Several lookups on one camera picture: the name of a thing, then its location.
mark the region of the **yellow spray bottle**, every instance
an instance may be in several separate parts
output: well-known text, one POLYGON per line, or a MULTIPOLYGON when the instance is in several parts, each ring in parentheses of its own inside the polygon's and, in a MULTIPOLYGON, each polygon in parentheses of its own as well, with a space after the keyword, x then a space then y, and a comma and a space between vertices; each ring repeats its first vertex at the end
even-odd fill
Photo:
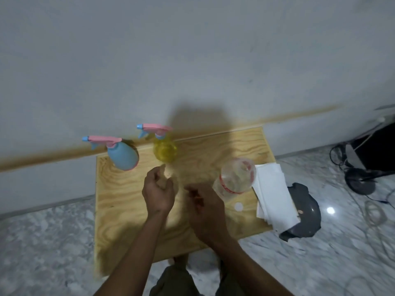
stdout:
POLYGON ((158 160, 170 163, 175 159, 177 147, 167 134, 168 131, 172 130, 171 127, 159 124, 138 124, 137 129, 142 130, 139 138, 148 133, 155 134, 154 154, 158 160))

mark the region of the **plastic bottle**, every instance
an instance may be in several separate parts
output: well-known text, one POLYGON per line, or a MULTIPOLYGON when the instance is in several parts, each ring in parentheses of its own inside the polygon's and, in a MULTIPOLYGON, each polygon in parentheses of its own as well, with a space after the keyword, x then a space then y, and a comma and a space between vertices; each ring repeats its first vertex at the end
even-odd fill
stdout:
POLYGON ((110 136, 85 136, 82 141, 90 142, 92 149, 98 144, 106 144, 107 153, 115 167, 121 170, 131 170, 139 162, 139 155, 129 145, 122 142, 122 138, 110 136))
POLYGON ((255 176, 256 168, 252 160, 236 158, 221 168, 221 174, 215 180, 213 189, 226 202, 248 191, 255 176))
POLYGON ((137 128, 142 130, 139 138, 148 133, 155 133, 154 154, 155 157, 164 163, 172 162, 177 155, 177 147, 167 134, 172 128, 159 124, 138 124, 137 128))

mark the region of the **blue spray bottle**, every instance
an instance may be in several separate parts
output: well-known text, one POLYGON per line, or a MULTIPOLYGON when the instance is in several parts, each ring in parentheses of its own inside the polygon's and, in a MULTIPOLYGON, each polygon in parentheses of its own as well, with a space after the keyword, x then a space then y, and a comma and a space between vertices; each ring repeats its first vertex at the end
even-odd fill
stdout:
POLYGON ((113 161, 116 168, 121 170, 131 170, 139 162, 139 155, 129 145, 122 142, 122 138, 110 136, 85 136, 82 141, 92 143, 92 149, 98 144, 106 144, 108 156, 113 161))

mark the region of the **hand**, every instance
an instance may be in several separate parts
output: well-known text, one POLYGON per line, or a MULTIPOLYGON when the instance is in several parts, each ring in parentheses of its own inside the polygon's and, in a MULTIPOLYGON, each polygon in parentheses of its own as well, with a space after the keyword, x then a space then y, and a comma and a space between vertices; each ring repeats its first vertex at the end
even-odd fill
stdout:
POLYGON ((226 243, 230 234, 222 199, 208 184, 192 184, 184 188, 189 191, 189 222, 195 235, 211 248, 226 243))
POLYGON ((174 188, 173 180, 171 178, 166 181, 166 188, 162 189, 156 183, 159 180, 160 167, 155 167, 148 171, 144 180, 144 187, 141 193, 147 206, 148 218, 161 213, 167 216, 174 205, 174 188))

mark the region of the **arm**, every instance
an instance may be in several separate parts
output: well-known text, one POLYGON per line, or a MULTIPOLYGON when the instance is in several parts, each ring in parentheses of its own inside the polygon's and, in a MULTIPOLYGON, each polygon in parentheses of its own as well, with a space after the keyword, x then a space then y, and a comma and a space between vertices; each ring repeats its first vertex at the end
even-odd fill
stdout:
POLYGON ((158 179, 159 167, 155 167, 148 172, 142 191, 147 205, 147 220, 121 262, 94 296, 143 294, 156 242, 175 198, 172 180, 168 179, 166 188, 161 189, 156 184, 158 179))
POLYGON ((292 295, 230 236, 224 202, 209 185, 189 185, 185 189, 189 191, 190 224, 196 236, 223 260, 246 294, 292 295))

